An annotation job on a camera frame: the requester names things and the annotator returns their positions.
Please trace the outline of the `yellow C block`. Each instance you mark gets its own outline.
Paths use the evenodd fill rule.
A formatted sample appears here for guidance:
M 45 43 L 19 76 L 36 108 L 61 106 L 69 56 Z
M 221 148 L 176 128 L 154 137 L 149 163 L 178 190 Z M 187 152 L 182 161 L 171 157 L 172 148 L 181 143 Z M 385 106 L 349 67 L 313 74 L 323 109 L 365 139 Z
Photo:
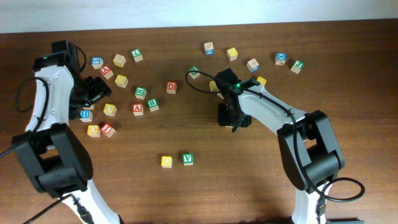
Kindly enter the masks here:
M 163 168 L 172 168 L 173 160 L 171 156 L 162 156 L 161 157 L 161 166 Z

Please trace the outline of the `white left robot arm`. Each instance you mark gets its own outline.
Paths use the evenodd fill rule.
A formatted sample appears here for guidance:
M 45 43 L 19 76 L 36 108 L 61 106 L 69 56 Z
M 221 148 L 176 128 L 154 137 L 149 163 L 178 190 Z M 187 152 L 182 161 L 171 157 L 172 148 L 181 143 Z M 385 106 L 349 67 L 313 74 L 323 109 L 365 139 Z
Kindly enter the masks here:
M 60 40 L 52 43 L 50 55 L 35 59 L 32 116 L 25 132 L 13 137 L 11 151 L 36 191 L 69 206 L 81 222 L 122 223 L 98 192 L 90 155 L 69 127 L 80 109 L 112 93 L 100 77 L 81 78 L 82 53 L 75 44 Z

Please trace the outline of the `green V block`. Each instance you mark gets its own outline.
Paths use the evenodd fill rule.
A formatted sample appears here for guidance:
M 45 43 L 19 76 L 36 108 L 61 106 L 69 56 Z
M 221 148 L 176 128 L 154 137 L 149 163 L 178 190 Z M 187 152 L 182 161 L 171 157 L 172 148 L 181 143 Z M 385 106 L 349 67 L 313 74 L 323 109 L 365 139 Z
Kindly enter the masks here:
M 193 165 L 193 154 L 192 153 L 186 153 L 183 154 L 183 165 L 185 166 L 190 166 Z

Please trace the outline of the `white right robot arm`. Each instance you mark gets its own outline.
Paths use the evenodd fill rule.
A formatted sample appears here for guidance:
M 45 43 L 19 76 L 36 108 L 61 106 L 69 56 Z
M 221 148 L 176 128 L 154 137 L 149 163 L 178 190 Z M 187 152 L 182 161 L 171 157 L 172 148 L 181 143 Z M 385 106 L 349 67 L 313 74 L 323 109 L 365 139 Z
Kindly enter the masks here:
M 295 187 L 290 223 L 326 223 L 328 192 L 338 181 L 345 159 L 327 115 L 307 113 L 272 96 L 258 81 L 241 81 L 228 68 L 214 79 L 224 98 L 218 122 L 233 131 L 246 128 L 253 118 L 278 139 L 282 165 Z

